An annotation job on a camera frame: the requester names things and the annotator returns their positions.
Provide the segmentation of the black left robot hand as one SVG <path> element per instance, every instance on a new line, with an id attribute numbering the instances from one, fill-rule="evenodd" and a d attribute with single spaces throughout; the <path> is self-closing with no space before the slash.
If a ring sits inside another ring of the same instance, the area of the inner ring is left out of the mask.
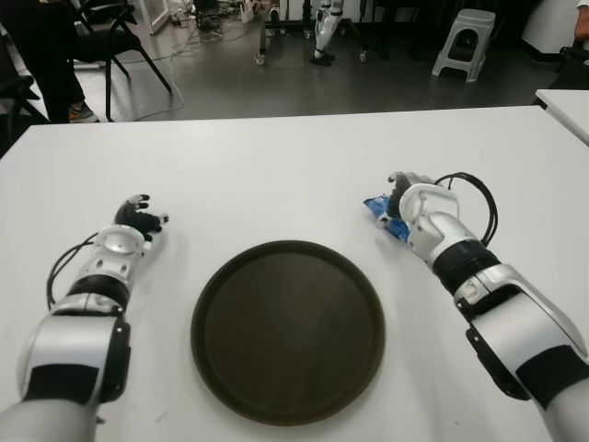
<path id="1" fill-rule="evenodd" d="M 150 196 L 137 194 L 124 201 L 114 217 L 114 224 L 137 230 L 146 242 L 152 242 L 155 234 L 163 230 L 169 221 L 167 214 L 153 214 L 148 211 Z"/>

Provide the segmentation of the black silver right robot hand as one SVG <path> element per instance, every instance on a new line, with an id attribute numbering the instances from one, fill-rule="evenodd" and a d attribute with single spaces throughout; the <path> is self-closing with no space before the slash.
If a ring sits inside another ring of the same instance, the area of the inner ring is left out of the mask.
<path id="1" fill-rule="evenodd" d="M 427 183 L 433 184 L 433 180 L 425 175 L 419 175 L 415 172 L 393 172 L 388 177 L 388 182 L 392 185 L 391 194 L 388 197 L 387 214 L 391 218 L 401 219 L 400 201 L 404 193 L 415 184 Z"/>

